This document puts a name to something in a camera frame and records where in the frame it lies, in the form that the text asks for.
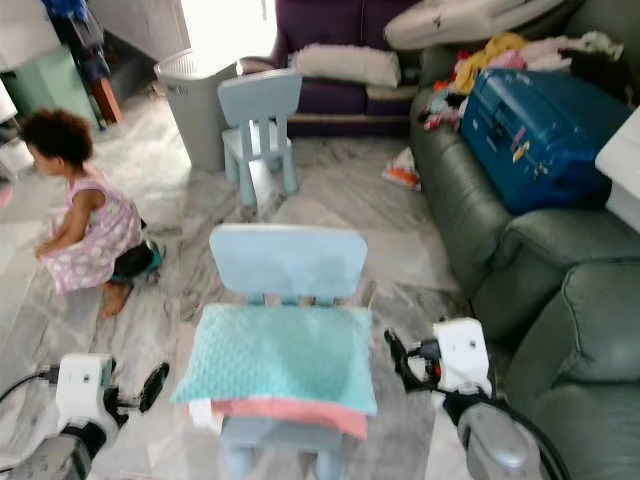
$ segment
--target pink floral dress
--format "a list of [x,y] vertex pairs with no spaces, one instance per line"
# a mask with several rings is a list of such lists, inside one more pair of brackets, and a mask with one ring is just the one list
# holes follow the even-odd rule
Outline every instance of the pink floral dress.
[[77,180],[66,196],[67,211],[81,190],[99,190],[105,203],[91,213],[84,238],[42,257],[58,293],[102,285],[113,275],[116,258],[142,242],[140,214],[134,203],[102,180]]

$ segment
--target yellow clothing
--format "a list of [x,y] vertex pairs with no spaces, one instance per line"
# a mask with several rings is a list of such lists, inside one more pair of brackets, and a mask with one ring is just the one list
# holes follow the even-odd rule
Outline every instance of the yellow clothing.
[[491,60],[509,50],[520,50],[528,43],[526,39],[516,33],[496,35],[489,40],[484,50],[475,53],[462,64],[456,75],[456,80],[453,82],[455,89],[460,93],[470,94],[478,73],[489,65]]

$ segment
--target green leather sofa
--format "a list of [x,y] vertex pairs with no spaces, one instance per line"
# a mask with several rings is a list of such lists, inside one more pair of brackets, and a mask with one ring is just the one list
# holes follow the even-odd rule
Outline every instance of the green leather sofa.
[[505,379],[572,480],[640,479],[640,262],[572,268]]
[[[558,34],[624,43],[640,85],[639,0],[585,0],[560,16]],[[513,354],[507,400],[549,436],[572,480],[640,479],[640,234],[604,209],[510,215],[464,139],[418,122],[455,49],[429,48],[422,62],[412,152],[485,336]]]
[[[554,33],[608,33],[625,44],[623,58],[640,80],[639,1],[585,0],[563,13]],[[410,143],[423,191],[487,339],[513,352],[572,267],[640,258],[640,235],[604,209],[509,214],[461,135],[446,126],[426,132],[418,121],[431,95],[426,85],[449,76],[455,49],[422,57],[425,88],[413,101]]]

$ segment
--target white pillow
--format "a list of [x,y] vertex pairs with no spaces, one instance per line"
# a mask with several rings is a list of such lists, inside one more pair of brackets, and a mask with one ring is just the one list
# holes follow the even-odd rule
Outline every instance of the white pillow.
[[311,44],[293,55],[292,67],[305,77],[397,87],[400,62],[394,52],[351,45]]

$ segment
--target blue plastic chair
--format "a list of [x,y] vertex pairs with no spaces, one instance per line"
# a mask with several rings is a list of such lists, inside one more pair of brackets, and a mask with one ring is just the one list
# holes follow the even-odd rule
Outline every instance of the blue plastic chair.
[[253,160],[263,159],[271,170],[282,168],[285,191],[298,191],[287,117],[298,109],[301,86],[302,76],[290,69],[244,75],[218,86],[227,123],[236,127],[222,132],[227,180],[239,184],[247,207],[257,205],[249,169]]
[[[283,304],[313,297],[315,305],[331,306],[355,294],[367,256],[359,233],[319,227],[226,224],[214,229],[210,244],[222,283],[253,304],[264,304],[265,294],[273,294]],[[337,430],[227,417],[221,440],[226,466],[237,479],[250,475],[257,449],[264,447],[317,453],[318,480],[343,478],[344,435]]]

